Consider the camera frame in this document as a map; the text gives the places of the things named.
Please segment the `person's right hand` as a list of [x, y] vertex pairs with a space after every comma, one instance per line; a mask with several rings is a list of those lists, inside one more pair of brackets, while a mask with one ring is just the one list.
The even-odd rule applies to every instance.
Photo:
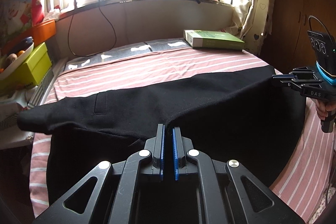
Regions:
[[317, 112], [317, 116], [320, 120], [325, 120], [329, 116], [328, 112], [331, 112], [336, 109], [335, 102], [324, 102], [321, 100], [314, 99], [315, 109]]

